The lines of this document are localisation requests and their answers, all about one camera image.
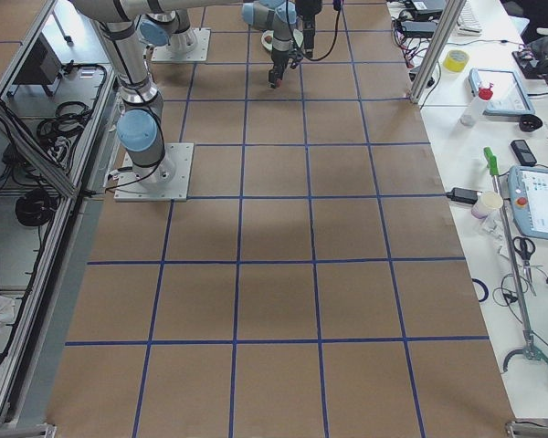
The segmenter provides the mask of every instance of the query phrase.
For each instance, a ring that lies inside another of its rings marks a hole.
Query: white bottle
[[[488,89],[479,87],[478,95],[473,98],[465,109],[465,112],[463,112],[463,115],[460,116],[460,122],[463,125],[469,127],[474,126],[475,123],[477,123],[477,120],[483,115],[483,111],[485,111],[493,97],[491,87],[493,87],[493,84],[490,84]]]

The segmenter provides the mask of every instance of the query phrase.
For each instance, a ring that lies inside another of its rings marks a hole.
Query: keyboard
[[[457,35],[471,35],[478,37],[483,31],[480,22],[473,14],[469,0],[465,2],[463,10],[457,20]]]

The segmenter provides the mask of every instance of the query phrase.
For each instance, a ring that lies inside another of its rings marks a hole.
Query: yellow tape roll
[[[469,62],[469,55],[462,50],[450,50],[445,58],[444,66],[450,71],[459,72]]]

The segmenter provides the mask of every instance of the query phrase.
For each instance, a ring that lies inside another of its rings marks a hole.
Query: scissors
[[[532,283],[532,267],[530,266],[530,258],[532,257],[533,253],[536,252],[536,244],[533,242],[532,239],[520,236],[514,237],[512,242],[513,250],[518,253],[518,256],[522,258],[523,273],[526,276],[530,287],[532,288],[533,295],[536,296],[536,291],[534,290]]]

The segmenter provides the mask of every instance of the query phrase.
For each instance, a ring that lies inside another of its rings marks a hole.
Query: white table
[[[457,36],[453,33],[450,42],[463,43],[475,39],[521,41],[498,0],[470,2],[483,27],[483,33],[479,37]],[[492,148],[498,157],[500,172],[506,172],[512,165],[519,164],[510,149],[510,142],[515,139],[527,140],[538,163],[548,165],[548,96],[532,99],[536,114],[544,121],[544,126],[533,133],[521,132],[516,121],[500,121],[499,118],[487,118],[473,128],[466,128],[458,123],[458,118],[472,99],[467,79],[469,70],[500,68],[519,71],[511,56],[511,52],[518,46],[499,42],[477,42],[463,47],[447,46],[441,56],[441,63],[452,48],[467,52],[469,63],[460,73],[442,68],[440,83],[422,109],[422,118],[445,189],[458,186],[492,190],[483,148]],[[542,80],[523,82],[529,93],[548,91]],[[511,272],[509,261],[498,254],[500,246],[505,246],[504,241],[487,234],[480,221],[470,214],[468,206],[451,203],[450,209],[471,275],[484,281],[492,291],[500,284],[502,277]],[[534,240],[537,250],[532,257],[532,264],[542,265],[548,274],[548,240]],[[545,285],[541,273],[534,270],[532,275],[537,297],[526,294],[532,328],[548,341],[548,286]],[[510,280],[506,285],[512,287],[513,283]],[[480,288],[477,287],[476,290],[481,297]],[[517,304],[514,306],[519,315]],[[481,309],[501,370],[506,354],[524,346],[522,326],[507,308],[496,305],[491,297],[481,304]],[[548,355],[548,348],[538,339],[536,345]],[[516,417],[548,418],[548,368],[544,364],[519,356],[511,360],[509,370],[502,378]]]

